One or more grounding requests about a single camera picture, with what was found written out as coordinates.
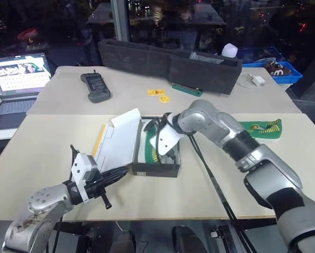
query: black foam box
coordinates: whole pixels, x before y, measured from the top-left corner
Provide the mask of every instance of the black foam box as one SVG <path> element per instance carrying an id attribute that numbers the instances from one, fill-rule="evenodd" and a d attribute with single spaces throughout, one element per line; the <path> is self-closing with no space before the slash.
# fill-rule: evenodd
<path id="1" fill-rule="evenodd" d="M 241 71 L 242 61 L 213 54 L 196 55 L 219 61 L 190 58 L 187 50 L 169 50 L 132 42 L 102 40 L 99 51 L 105 66 L 135 74 L 163 77 L 171 83 L 230 94 Z"/>
<path id="2" fill-rule="evenodd" d="M 131 164 L 132 173 L 136 176 L 146 176 L 146 177 L 166 177 L 166 178 L 176 178 L 180 168 L 180 150 L 179 142 L 173 147 L 175 159 L 174 162 L 163 162 L 161 166 L 158 162 L 146 162 L 140 159 L 140 147 L 142 142 L 147 140 L 141 139 L 141 132 L 143 131 L 143 126 L 145 123 L 152 120 L 152 117 L 142 117 L 141 122 L 138 127 L 134 157 Z"/>

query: white cable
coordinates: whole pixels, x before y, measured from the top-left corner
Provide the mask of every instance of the white cable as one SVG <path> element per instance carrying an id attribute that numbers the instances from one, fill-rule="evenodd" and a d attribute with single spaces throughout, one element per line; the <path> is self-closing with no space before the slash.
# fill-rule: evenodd
<path id="1" fill-rule="evenodd" d="M 254 76 L 244 72 L 238 77 L 237 83 L 245 88 L 255 88 L 264 86 L 265 80 L 261 76 Z"/>
<path id="2" fill-rule="evenodd" d="M 245 88 L 255 88 L 256 85 L 252 82 L 254 76 L 250 73 L 241 73 L 237 79 L 237 83 Z"/>
<path id="3" fill-rule="evenodd" d="M 121 232 L 123 232 L 123 229 L 120 227 L 119 223 L 117 222 L 117 220 L 115 221 L 116 225 L 119 227 L 119 229 L 121 230 Z"/>

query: green item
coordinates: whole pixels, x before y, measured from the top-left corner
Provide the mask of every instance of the green item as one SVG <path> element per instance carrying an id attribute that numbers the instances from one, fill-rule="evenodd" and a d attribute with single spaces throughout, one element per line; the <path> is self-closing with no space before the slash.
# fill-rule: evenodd
<path id="1" fill-rule="evenodd" d="M 149 140 L 156 134 L 156 127 L 150 128 L 147 131 L 146 144 L 145 144 L 145 160 L 146 163 L 158 163 L 156 150 L 150 144 Z"/>
<path id="2" fill-rule="evenodd" d="M 183 86 L 183 85 L 180 85 L 180 84 L 173 83 L 171 86 L 172 86 L 175 90 L 183 91 L 183 92 L 188 93 L 188 94 L 190 94 L 190 95 L 202 96 L 202 94 L 203 94 L 203 91 L 202 91 L 202 90 L 195 89 L 195 88 L 190 88 L 190 87 Z"/>
<path id="3" fill-rule="evenodd" d="M 246 121 L 240 124 L 253 138 L 278 139 L 282 134 L 282 120 L 274 121 Z"/>

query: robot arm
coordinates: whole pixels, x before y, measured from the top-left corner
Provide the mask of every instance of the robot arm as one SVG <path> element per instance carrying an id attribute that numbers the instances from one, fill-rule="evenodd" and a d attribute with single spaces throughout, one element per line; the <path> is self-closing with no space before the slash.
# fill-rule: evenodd
<path id="1" fill-rule="evenodd" d="M 42 253 L 56 222 L 74 206 L 91 198 L 101 196 L 106 209 L 111 208 L 105 187 L 125 176 L 128 168 L 100 173 L 92 156 L 78 153 L 71 171 L 74 181 L 43 188 L 31 196 L 27 207 L 7 229 L 3 253 Z"/>
<path id="2" fill-rule="evenodd" d="M 303 194 L 298 175 L 272 150 L 255 141 L 231 115 L 205 100 L 193 102 L 181 114 L 170 114 L 168 121 L 159 134 L 160 154 L 184 135 L 202 133 L 246 173 L 244 184 L 256 201 L 274 210 L 287 247 L 315 252 L 315 202 Z"/>

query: white charger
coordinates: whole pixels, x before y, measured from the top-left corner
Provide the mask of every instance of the white charger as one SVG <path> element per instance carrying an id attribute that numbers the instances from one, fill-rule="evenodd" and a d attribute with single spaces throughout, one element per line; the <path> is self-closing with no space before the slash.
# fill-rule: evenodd
<path id="1" fill-rule="evenodd" d="M 250 73 L 241 73 L 237 79 L 237 83 L 245 88 L 255 88 L 265 85 L 265 80 L 260 76 L 254 76 Z"/>
<path id="2" fill-rule="evenodd" d="M 256 86 L 264 86 L 265 85 L 265 80 L 260 76 L 254 76 L 252 78 L 252 82 L 256 85 Z"/>

